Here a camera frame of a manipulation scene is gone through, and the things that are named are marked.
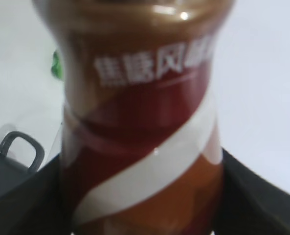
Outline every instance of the black handle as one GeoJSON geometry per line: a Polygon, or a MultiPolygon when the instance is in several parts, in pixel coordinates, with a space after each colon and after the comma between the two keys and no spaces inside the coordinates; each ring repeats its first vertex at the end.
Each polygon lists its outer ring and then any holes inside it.
{"type": "Polygon", "coordinates": [[[41,164],[44,160],[45,151],[44,151],[43,147],[36,140],[34,140],[32,137],[30,137],[27,134],[24,134],[24,133],[18,132],[18,131],[14,131],[14,132],[10,132],[8,135],[6,135],[6,137],[3,139],[3,141],[0,144],[0,156],[2,156],[4,158],[7,157],[9,148],[10,148],[11,144],[13,143],[13,141],[17,137],[20,137],[20,138],[26,140],[28,143],[30,143],[35,148],[36,156],[35,156],[35,159],[34,159],[32,165],[28,169],[28,173],[37,172],[37,170],[39,169],[39,167],[41,166],[41,164]]]}

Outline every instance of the white background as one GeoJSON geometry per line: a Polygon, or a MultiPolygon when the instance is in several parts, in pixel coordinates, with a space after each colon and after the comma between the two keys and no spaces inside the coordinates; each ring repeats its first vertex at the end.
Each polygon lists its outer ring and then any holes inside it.
{"type": "MultiPolygon", "coordinates": [[[[29,0],[0,0],[0,141],[7,130],[26,132],[46,157],[62,118],[54,50],[29,0]]],[[[219,39],[213,85],[223,147],[290,193],[290,0],[238,0],[219,39]]],[[[22,142],[11,151],[31,161],[22,142]]],[[[59,143],[51,155],[58,151],[59,143]]]]}

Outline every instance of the white wavy stripe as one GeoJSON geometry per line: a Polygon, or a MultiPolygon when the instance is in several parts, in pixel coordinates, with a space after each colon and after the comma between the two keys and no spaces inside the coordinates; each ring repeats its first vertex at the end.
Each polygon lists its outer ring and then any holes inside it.
{"type": "Polygon", "coordinates": [[[215,122],[215,102],[207,91],[198,110],[161,146],[88,192],[74,212],[74,224],[120,212],[166,188],[196,161],[215,122]]]}

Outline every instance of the plastic bottle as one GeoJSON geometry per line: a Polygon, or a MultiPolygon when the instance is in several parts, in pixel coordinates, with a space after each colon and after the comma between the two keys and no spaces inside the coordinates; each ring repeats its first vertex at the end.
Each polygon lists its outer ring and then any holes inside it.
{"type": "Polygon", "coordinates": [[[209,88],[232,0],[34,0],[64,67],[77,235],[208,235],[223,182],[209,88]]]}

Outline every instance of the green object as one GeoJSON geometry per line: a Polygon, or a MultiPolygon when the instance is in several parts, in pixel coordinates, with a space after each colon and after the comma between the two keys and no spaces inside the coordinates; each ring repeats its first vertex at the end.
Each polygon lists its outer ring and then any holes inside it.
{"type": "Polygon", "coordinates": [[[51,73],[56,78],[62,80],[63,74],[62,74],[62,66],[60,63],[58,52],[55,51],[53,53],[53,59],[52,59],[52,66],[51,66],[51,73]]]}

